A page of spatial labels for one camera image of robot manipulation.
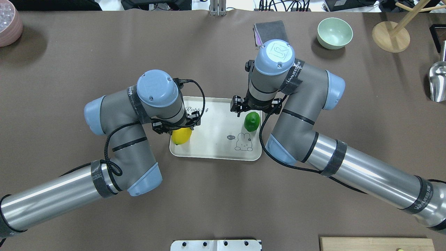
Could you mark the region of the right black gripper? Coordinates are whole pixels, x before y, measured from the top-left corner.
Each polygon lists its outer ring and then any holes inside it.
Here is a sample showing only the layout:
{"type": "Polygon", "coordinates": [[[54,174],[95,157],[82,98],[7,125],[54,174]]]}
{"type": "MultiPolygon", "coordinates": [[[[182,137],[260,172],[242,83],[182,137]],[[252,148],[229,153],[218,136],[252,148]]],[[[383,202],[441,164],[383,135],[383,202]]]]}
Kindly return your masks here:
{"type": "Polygon", "coordinates": [[[250,104],[247,97],[241,98],[237,95],[233,96],[230,105],[230,111],[237,113],[237,117],[240,117],[242,112],[247,112],[250,110],[260,110],[264,113],[274,113],[280,114],[282,109],[283,99],[275,98],[272,99],[271,102],[267,101],[266,106],[258,106],[255,104],[250,104]]]}

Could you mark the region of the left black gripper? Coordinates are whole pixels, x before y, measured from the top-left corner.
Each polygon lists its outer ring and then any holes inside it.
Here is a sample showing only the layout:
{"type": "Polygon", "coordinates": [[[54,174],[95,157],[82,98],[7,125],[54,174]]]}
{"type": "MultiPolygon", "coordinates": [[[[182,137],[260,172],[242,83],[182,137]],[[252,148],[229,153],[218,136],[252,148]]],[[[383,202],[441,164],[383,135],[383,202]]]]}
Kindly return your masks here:
{"type": "Polygon", "coordinates": [[[172,135],[172,132],[175,130],[179,130],[181,128],[190,128],[193,129],[195,126],[199,126],[201,123],[201,115],[186,115],[184,117],[184,121],[171,123],[161,119],[152,119],[152,129],[156,133],[162,135],[163,133],[167,133],[172,135]]]}

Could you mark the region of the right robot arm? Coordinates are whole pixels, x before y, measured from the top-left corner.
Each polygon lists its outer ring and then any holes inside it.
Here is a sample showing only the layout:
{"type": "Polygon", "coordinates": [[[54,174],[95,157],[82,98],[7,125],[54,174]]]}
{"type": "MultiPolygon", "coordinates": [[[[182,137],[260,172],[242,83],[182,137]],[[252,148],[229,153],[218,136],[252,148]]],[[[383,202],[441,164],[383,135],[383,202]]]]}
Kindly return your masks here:
{"type": "Polygon", "coordinates": [[[297,59],[292,46],[280,39],[263,43],[245,69],[247,94],[233,97],[231,111],[279,114],[268,141],[261,141],[271,159],[293,169],[297,162],[309,164],[311,172],[379,198],[445,233],[445,182],[410,175],[313,130],[320,111],[333,109],[341,99],[342,78],[297,59]]]}

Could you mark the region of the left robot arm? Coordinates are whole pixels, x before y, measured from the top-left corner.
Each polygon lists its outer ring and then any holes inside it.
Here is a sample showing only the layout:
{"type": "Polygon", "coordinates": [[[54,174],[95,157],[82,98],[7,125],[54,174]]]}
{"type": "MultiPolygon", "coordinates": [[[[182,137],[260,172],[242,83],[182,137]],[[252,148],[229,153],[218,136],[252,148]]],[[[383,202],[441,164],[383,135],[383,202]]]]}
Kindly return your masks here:
{"type": "Polygon", "coordinates": [[[203,113],[188,114],[180,91],[191,82],[154,69],[143,73],[136,85],[89,102],[84,108],[88,126],[96,135],[107,135],[104,158],[4,196],[1,239],[123,190],[139,196],[158,187],[162,175],[143,124],[151,123],[158,134],[198,126],[203,113]]]}

